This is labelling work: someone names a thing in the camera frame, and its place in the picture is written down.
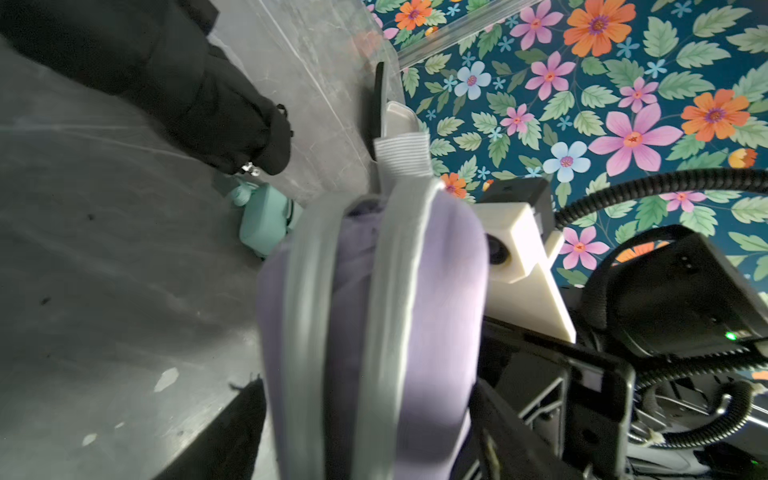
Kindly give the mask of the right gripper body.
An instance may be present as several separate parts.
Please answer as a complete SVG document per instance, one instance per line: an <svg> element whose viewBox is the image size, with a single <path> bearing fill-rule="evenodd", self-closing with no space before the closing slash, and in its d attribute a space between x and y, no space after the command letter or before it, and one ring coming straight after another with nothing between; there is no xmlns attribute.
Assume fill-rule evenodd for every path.
<svg viewBox="0 0 768 480"><path fill-rule="evenodd" d="M567 343L489 318L478 374L577 479L763 479L766 366L766 341L732 331L637 356L600 331ZM471 430L467 475L487 479Z"/></svg>

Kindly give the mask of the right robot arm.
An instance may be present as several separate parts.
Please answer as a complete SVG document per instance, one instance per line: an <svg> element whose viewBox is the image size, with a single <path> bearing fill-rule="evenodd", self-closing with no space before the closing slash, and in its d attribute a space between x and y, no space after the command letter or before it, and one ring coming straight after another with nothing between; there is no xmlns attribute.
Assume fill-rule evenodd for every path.
<svg viewBox="0 0 768 480"><path fill-rule="evenodd" d="M490 280L455 479L763 479L767 306L682 225L594 248L572 225L686 188L764 193L763 172L625 182L554 211L543 179L475 205Z"/></svg>

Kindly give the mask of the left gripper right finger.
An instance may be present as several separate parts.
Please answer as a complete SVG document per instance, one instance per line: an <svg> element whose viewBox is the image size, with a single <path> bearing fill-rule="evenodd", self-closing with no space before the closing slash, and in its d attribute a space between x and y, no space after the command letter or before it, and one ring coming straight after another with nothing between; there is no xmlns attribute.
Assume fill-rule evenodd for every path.
<svg viewBox="0 0 768 480"><path fill-rule="evenodd" d="M487 479L577 479L579 472L518 417L483 379L469 401L472 435L479 442L480 465Z"/></svg>

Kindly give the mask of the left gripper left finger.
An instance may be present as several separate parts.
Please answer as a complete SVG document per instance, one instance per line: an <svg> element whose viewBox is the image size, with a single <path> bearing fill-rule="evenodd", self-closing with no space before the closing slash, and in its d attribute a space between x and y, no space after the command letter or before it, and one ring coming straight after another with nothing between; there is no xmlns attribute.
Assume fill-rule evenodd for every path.
<svg viewBox="0 0 768 480"><path fill-rule="evenodd" d="M236 397L164 470L158 479L250 479L267 417L262 379L234 385Z"/></svg>

